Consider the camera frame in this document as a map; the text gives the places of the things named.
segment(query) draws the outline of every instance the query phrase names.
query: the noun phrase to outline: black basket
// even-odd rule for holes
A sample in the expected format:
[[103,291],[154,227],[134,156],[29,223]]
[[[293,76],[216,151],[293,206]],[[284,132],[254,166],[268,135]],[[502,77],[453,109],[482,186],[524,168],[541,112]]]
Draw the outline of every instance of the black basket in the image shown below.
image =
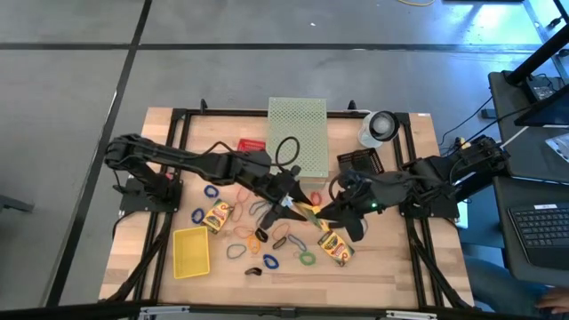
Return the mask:
[[352,153],[339,155],[337,158],[341,172],[345,172],[350,169],[370,174],[380,174],[385,172],[383,165],[381,165],[380,157],[377,155],[377,151],[375,151],[374,148],[356,150]]

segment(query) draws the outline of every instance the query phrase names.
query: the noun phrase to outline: person's hand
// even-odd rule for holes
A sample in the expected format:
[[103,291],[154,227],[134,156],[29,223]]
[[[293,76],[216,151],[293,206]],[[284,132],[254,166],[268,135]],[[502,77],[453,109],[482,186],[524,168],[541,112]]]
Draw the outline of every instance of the person's hand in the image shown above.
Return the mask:
[[553,288],[549,290],[535,306],[537,308],[552,308],[552,314],[569,312],[569,289]]

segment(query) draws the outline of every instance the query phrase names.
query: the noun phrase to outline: green perforated board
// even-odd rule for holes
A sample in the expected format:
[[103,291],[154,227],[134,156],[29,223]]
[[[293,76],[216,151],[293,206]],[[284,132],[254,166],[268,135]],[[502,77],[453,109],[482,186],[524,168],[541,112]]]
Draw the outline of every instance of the green perforated board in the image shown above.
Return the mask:
[[[269,98],[267,152],[274,157],[276,147],[286,137],[294,136],[301,143],[301,152],[294,164],[301,168],[301,177],[328,177],[328,132],[325,99]],[[294,156],[295,143],[287,141],[279,162]]]

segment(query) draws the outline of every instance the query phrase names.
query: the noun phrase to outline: red rubber band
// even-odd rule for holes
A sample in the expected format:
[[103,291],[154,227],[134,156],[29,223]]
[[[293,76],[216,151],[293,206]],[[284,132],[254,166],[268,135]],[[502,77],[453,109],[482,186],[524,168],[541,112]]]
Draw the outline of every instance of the red rubber band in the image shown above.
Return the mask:
[[252,228],[249,228],[249,227],[237,226],[237,227],[233,228],[233,233],[242,239],[246,239],[247,237],[252,235],[252,232],[253,232]]

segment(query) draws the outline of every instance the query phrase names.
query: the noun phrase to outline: green rubber band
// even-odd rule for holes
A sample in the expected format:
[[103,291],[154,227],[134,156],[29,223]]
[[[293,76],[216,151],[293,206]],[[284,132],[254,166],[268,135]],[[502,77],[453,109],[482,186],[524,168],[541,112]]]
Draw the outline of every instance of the green rubber band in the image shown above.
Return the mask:
[[314,255],[312,252],[303,252],[299,256],[299,260],[305,266],[312,266],[313,264],[317,263],[317,256]]

